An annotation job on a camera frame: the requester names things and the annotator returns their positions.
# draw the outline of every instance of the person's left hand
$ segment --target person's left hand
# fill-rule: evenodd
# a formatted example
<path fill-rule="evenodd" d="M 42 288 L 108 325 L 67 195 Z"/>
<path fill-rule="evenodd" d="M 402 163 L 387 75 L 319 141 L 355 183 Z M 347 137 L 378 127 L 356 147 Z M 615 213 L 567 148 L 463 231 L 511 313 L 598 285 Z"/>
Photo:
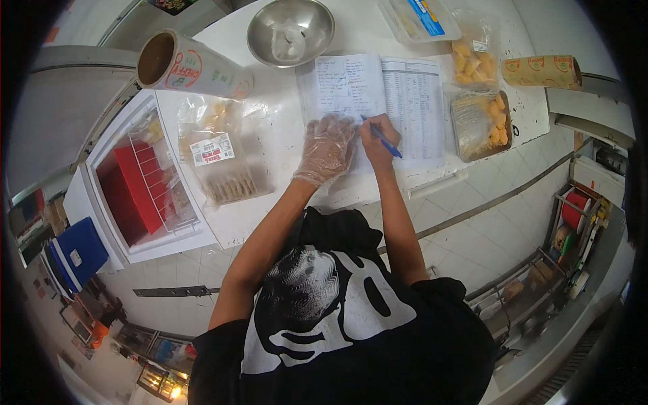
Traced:
<path fill-rule="evenodd" d="M 310 121 L 301 163 L 292 178 L 319 187 L 339 177 L 349 169 L 354 152 L 350 142 L 355 133 L 356 126 L 350 117 L 329 114 L 320 121 Z"/>

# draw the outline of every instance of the notebook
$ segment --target notebook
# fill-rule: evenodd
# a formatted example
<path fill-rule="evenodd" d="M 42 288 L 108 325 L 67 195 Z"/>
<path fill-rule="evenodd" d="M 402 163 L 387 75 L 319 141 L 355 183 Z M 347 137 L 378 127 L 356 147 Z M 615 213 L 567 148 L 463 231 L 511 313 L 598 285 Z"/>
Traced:
<path fill-rule="evenodd" d="M 297 68 L 297 88 L 304 123 L 327 113 L 348 115 L 362 123 L 387 113 L 402 135 L 395 168 L 445 164 L 445 121 L 441 67 L 428 60 L 381 58 L 377 54 L 320 56 Z M 372 172 L 360 138 L 347 174 Z"/>

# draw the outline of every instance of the plastic bag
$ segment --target plastic bag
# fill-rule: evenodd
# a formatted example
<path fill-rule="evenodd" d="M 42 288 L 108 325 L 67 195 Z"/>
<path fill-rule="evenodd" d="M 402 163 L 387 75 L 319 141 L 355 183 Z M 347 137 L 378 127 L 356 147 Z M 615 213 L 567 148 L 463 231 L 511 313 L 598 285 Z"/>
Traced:
<path fill-rule="evenodd" d="M 463 93 L 452 100 L 459 156 L 473 161 L 480 152 L 511 142 L 511 119 L 503 91 Z"/>
<path fill-rule="evenodd" d="M 149 111 L 141 122 L 131 128 L 128 135 L 149 145 L 164 139 L 164 132 L 162 131 L 160 118 L 157 116 L 157 110 Z"/>
<path fill-rule="evenodd" d="M 171 151 L 168 149 L 167 140 L 160 139 L 153 144 L 153 152 L 156 154 L 157 163 L 161 170 L 167 170 L 173 166 Z"/>
<path fill-rule="evenodd" d="M 176 173 L 167 185 L 165 196 L 165 217 L 170 218 L 177 215 L 180 222 L 188 222 L 196 218 L 196 213 L 191 206 L 191 201 L 180 183 L 180 177 Z"/>
<path fill-rule="evenodd" d="M 463 33 L 451 45 L 453 84 L 465 89 L 498 89 L 499 19 L 465 8 L 453 10 L 452 15 Z"/>
<path fill-rule="evenodd" d="M 306 52 L 306 39 L 297 23 L 290 18 L 272 31 L 272 56 L 280 62 L 296 62 Z"/>
<path fill-rule="evenodd" d="M 189 97 L 178 111 L 181 159 L 211 205 L 266 194 L 258 190 L 238 140 L 240 103 L 219 97 Z"/>

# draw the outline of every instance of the plastic wrap roll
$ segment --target plastic wrap roll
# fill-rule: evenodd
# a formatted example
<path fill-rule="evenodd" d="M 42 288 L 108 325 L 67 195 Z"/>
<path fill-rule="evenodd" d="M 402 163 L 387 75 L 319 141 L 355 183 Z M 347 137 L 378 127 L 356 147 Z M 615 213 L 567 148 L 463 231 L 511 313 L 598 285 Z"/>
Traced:
<path fill-rule="evenodd" d="M 502 63 L 502 76 L 511 86 L 542 86 L 580 90 L 581 70 L 572 55 L 530 56 Z"/>
<path fill-rule="evenodd" d="M 179 90 L 244 98 L 252 74 L 204 43 L 166 29 L 147 41 L 137 60 L 137 83 L 145 89 Z"/>

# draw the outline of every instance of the kitchen counter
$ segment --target kitchen counter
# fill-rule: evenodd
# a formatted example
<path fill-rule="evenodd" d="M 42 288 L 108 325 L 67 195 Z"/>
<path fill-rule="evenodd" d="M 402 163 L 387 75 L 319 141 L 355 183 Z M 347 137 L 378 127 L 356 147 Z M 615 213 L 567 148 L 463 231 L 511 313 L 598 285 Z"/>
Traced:
<path fill-rule="evenodd" d="M 201 207 L 207 223 L 220 245 L 225 248 L 245 242 L 266 213 L 274 206 L 290 182 L 301 159 L 304 122 L 297 92 L 294 69 L 278 69 L 258 62 L 248 51 L 246 32 L 252 17 L 270 0 L 256 1 L 217 21 L 194 38 L 210 48 L 247 67 L 254 75 L 254 89 L 243 100 L 247 118 L 243 143 L 248 160 L 266 179 L 271 193 L 243 202 L 212 208 L 192 175 L 188 165 L 181 164 L 189 191 Z M 336 20 L 336 32 L 325 54 L 343 55 L 377 53 L 381 56 L 425 58 L 442 66 L 445 93 L 446 165 L 397 172 L 401 191 L 406 198 L 430 194 L 455 181 L 465 179 L 470 164 L 456 154 L 449 100 L 459 91 L 449 84 L 452 58 L 446 42 L 405 46 L 396 42 L 375 1 L 321 0 Z M 448 0 L 450 9 L 474 7 L 500 17 L 500 61 L 534 55 L 533 46 L 520 15 L 511 0 Z M 549 132 L 549 115 L 544 88 L 511 87 L 500 80 L 507 93 L 511 119 L 520 130 L 513 148 Z M 178 107 L 189 96 L 175 91 L 156 91 L 161 120 L 176 157 L 178 152 Z M 310 205 L 329 209 L 359 208 L 379 200 L 372 174 L 343 176 L 326 196 L 315 196 Z"/>

